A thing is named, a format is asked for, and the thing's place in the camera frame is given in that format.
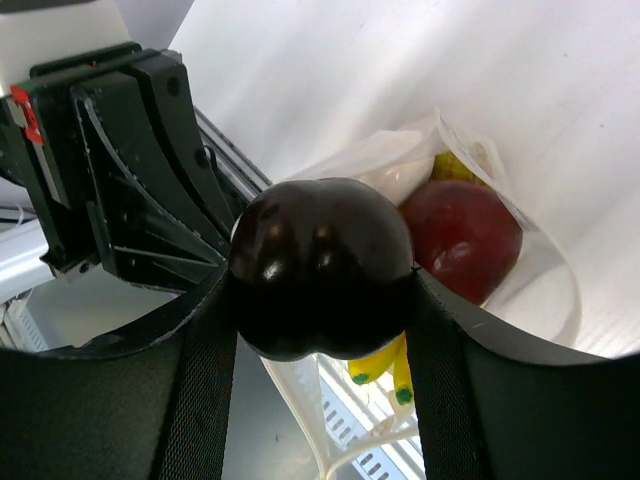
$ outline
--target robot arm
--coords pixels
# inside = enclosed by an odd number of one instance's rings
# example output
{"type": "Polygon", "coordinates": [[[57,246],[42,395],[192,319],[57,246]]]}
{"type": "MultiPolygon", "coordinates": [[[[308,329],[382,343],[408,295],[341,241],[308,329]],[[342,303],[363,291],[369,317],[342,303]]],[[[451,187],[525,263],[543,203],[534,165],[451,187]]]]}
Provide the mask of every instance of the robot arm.
{"type": "MultiPolygon", "coordinates": [[[[13,386],[0,394],[0,473],[218,479],[237,335],[225,258],[268,182],[194,111],[179,55],[129,42],[111,2],[65,3],[7,15],[40,2],[0,2],[0,35],[14,20],[104,28],[94,44],[60,32],[48,53],[3,59],[0,172],[29,191],[56,275],[101,263],[187,293],[83,348],[0,351],[13,386]]],[[[550,344],[421,282],[406,332],[430,479],[637,478],[640,357],[550,344]]]]}

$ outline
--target yellow banana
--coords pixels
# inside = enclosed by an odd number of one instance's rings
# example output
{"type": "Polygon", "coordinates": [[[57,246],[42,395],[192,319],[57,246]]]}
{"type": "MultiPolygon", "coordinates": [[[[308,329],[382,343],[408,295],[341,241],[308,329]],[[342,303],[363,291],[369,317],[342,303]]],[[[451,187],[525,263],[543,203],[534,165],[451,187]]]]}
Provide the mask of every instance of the yellow banana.
{"type": "Polygon", "coordinates": [[[398,356],[393,364],[393,386],[396,391],[396,400],[400,405],[407,405],[413,402],[413,383],[411,382],[409,360],[407,359],[407,340],[404,334],[402,334],[402,343],[398,350],[398,356]]]}
{"type": "Polygon", "coordinates": [[[353,383],[365,385],[375,382],[387,371],[398,354],[400,344],[403,342],[404,333],[382,350],[357,360],[349,360],[349,375],[353,383]]]}
{"type": "Polygon", "coordinates": [[[436,155],[431,180],[464,180],[477,185],[485,184],[471,170],[465,167],[452,152],[436,155]]]}

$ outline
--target white plastic bag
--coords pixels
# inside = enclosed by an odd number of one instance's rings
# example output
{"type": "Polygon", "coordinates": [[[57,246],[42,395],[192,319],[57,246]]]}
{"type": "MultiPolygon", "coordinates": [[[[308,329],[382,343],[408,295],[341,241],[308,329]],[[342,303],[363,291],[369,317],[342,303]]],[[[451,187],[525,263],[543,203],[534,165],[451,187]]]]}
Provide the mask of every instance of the white plastic bag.
{"type": "MultiPolygon", "coordinates": [[[[434,156],[445,151],[453,152],[498,194],[523,230],[522,250],[515,267],[483,308],[538,337],[573,346],[581,314],[576,276],[557,242],[513,200],[508,176],[490,139],[452,126],[436,110],[398,131],[376,132],[289,180],[357,178],[399,206],[429,179],[434,156]]],[[[374,425],[365,438],[336,445],[322,415],[321,406],[326,401],[317,358],[311,356],[293,364],[263,361],[313,447],[321,480],[335,480],[333,475],[339,465],[367,449],[417,435],[415,426],[406,427],[405,420],[411,412],[390,402],[390,418],[374,425]]],[[[346,368],[344,362],[320,363],[337,370],[346,368]]],[[[338,373],[345,389],[353,388],[346,385],[346,372],[338,373]]]]}

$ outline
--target apple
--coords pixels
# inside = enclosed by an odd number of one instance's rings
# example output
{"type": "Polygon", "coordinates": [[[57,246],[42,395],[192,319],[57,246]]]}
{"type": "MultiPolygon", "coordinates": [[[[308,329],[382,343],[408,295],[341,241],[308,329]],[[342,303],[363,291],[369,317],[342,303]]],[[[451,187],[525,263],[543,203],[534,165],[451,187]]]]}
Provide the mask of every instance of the apple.
{"type": "Polygon", "coordinates": [[[484,303],[518,260],[522,229],[488,187],[430,181],[401,211],[418,264],[476,305],[484,303]]]}
{"type": "Polygon", "coordinates": [[[409,230],[357,180],[284,182],[258,195],[237,222],[229,270],[238,330],[272,360],[360,358],[410,317],[409,230]]]}

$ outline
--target eggplant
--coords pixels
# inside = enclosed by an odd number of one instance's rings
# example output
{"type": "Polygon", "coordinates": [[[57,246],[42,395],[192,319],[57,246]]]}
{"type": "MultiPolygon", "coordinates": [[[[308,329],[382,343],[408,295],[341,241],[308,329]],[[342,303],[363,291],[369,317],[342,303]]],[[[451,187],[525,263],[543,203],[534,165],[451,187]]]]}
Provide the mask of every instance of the eggplant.
{"type": "Polygon", "coordinates": [[[283,182],[237,222],[229,295],[262,356],[360,358],[404,331],[414,255],[394,205],[346,178],[283,182]]]}

